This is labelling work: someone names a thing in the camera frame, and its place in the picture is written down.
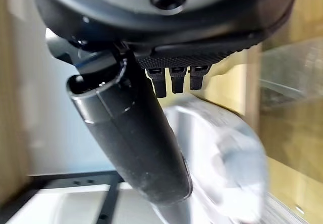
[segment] screw hole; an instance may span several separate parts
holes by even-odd
[[[99,216],[99,219],[100,219],[100,220],[105,220],[105,219],[107,219],[107,215],[105,215],[105,214],[101,214],[101,215]]]

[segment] metal rack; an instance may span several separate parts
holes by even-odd
[[[29,185],[0,209],[0,223],[6,223],[41,189],[55,189],[107,184],[109,191],[96,224],[111,224],[118,199],[118,184],[124,182],[116,171],[65,175],[34,176]]]

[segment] wall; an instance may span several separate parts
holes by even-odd
[[[76,70],[53,59],[33,0],[9,0],[32,175],[111,170],[65,91]]]

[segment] textured grip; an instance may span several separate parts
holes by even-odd
[[[85,93],[76,77],[68,90],[88,129],[120,175],[150,202],[187,198],[191,180],[149,79],[135,64],[113,82]]]

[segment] wooden surface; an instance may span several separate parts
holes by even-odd
[[[28,157],[19,105],[10,15],[0,0],[0,204],[28,181]]]

